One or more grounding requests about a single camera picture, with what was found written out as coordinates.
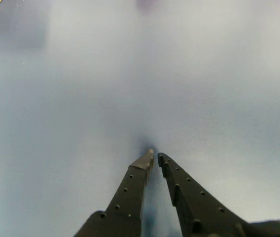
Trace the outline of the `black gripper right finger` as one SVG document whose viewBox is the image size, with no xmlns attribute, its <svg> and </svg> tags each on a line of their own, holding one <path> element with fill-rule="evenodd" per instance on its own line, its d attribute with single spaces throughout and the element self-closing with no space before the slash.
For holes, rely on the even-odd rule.
<svg viewBox="0 0 280 237">
<path fill-rule="evenodd" d="M 164 153 L 158 164 L 167 181 L 184 237 L 248 237 L 247 223 L 206 191 Z"/>
</svg>

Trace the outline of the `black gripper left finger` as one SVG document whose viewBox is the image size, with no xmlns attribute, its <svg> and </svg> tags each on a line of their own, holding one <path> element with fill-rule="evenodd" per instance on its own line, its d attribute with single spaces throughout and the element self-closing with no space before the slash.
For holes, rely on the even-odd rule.
<svg viewBox="0 0 280 237">
<path fill-rule="evenodd" d="M 154 150 L 129 165 L 105 211 L 93 213 L 76 237 L 140 237 L 144 191 L 154 164 Z"/>
</svg>

